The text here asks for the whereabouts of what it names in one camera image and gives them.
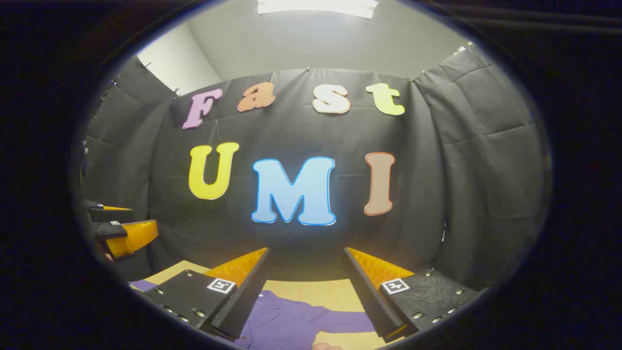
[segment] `white wall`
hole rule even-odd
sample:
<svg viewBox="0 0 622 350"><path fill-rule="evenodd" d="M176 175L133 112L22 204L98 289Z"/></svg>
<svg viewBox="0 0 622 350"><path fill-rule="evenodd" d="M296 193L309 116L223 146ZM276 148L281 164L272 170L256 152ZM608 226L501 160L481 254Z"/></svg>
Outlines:
<svg viewBox="0 0 622 350"><path fill-rule="evenodd" d="M187 23L151 42L138 53L143 65L171 90L185 95L222 79L205 58Z"/></svg>

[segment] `black fabric curtain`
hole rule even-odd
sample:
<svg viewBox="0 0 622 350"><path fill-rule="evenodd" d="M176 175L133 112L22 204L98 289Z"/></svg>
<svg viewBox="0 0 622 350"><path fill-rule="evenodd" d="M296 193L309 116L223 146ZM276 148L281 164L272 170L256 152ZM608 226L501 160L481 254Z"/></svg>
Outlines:
<svg viewBox="0 0 622 350"><path fill-rule="evenodd" d="M341 248L349 246L413 271L436 267L479 288L535 236L542 157L534 111L499 68L472 48L413 82L354 70L284 70L221 82L176 100L149 73L132 72L133 85L123 84L122 73L89 127L83 187L89 199L157 220L160 237L147 249L152 272L182 259L215 267L268 246L269 279L340 279L346 278ZM275 101L239 112L242 93L260 82L274 84ZM348 90L347 113L313 109L313 89L326 83ZM399 90L394 103L406 108L403 115L376 108L365 90L376 83ZM151 85L159 85L157 92L146 93ZM192 96L215 88L223 96L203 123L183 130ZM214 201L199 199L188 188L190 150L224 142L240 146L229 188ZM368 216L363 208L371 177L364 157L379 151L396 158L393 209ZM253 163L278 159L293 182L314 156L335 160L330 208L336 223L304 226L280 217L273 224L253 222ZM206 183L215 180L217 167L212 151ZM301 210L302 204L294 217Z"/></svg>

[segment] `purple shirt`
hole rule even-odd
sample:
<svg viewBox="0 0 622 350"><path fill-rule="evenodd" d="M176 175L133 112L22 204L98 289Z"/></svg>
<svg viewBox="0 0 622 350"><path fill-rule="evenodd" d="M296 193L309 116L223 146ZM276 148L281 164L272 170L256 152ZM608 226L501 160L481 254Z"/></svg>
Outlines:
<svg viewBox="0 0 622 350"><path fill-rule="evenodd" d="M130 284L142 291L156 286L146 281ZM323 306L282 299L263 290L233 344L249 350L309 350L315 335L321 331L373 332L374 326L364 312L332 311Z"/></svg>

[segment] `letter m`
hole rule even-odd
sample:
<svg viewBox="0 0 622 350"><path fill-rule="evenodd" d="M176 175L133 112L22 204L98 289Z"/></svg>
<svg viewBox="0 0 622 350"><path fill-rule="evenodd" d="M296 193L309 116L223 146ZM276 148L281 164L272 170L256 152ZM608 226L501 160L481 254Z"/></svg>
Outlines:
<svg viewBox="0 0 622 350"><path fill-rule="evenodd" d="M335 161L327 157L313 157L305 161L292 184L281 163L276 159L262 159L253 164L259 177L257 210L251 214L255 222L271 224L276 221L272 201L284 222L290 222L298 204L304 199L298 221L303 225L332 225L337 218L330 212L328 180Z"/></svg>

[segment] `table surface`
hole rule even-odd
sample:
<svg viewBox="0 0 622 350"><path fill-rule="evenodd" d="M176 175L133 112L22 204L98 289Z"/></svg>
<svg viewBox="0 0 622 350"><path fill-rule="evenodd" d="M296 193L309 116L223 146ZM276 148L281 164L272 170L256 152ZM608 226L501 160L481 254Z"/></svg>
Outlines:
<svg viewBox="0 0 622 350"><path fill-rule="evenodd" d="M205 273L210 269L183 260L164 271L145 278L145 281L159 285L184 270ZM361 302L352 287L352 283L347 279L313 282L268 280L266 281L263 290L269 290L283 299L303 301L312 306L324 306L325 308L334 311L364 312L363 305L361 305ZM331 346L340 346L342 350L372 350L387 345L383 339L376 334L376 332L319 332L315 336L314 344L316 343L327 343Z"/></svg>

